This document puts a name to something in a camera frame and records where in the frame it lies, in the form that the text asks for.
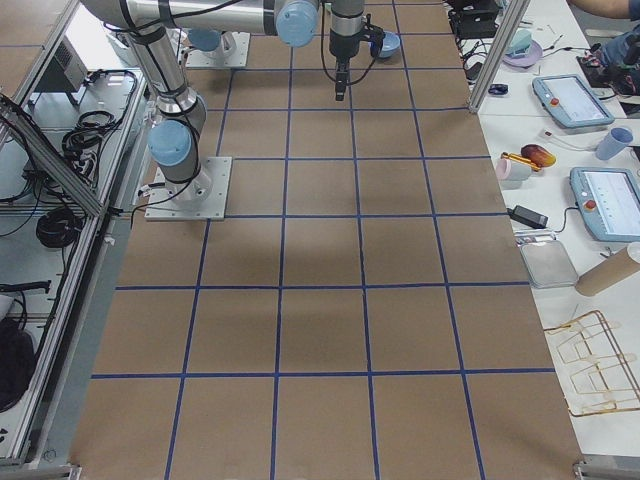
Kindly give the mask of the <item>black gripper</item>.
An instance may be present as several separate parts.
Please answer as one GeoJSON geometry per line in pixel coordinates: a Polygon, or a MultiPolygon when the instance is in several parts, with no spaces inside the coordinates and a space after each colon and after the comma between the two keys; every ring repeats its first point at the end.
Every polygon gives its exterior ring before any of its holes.
{"type": "Polygon", "coordinates": [[[380,49],[384,30],[371,23],[371,16],[331,16],[329,51],[336,59],[335,100],[343,101],[348,87],[348,62],[359,52],[361,42],[373,42],[380,49]]]}

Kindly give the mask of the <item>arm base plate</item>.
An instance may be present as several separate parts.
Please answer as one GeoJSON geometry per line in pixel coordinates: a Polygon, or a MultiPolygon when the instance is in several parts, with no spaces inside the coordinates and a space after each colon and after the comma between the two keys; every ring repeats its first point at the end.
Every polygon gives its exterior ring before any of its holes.
{"type": "Polygon", "coordinates": [[[249,33],[224,32],[215,50],[203,51],[197,45],[185,49],[183,64],[187,69],[243,69],[247,66],[250,39],[249,33]]]}
{"type": "Polygon", "coordinates": [[[154,181],[164,183],[164,186],[151,191],[151,206],[146,208],[145,219],[222,221],[226,213],[231,171],[231,157],[206,157],[201,160],[198,176],[184,187],[166,182],[163,172],[157,167],[154,181]]]}

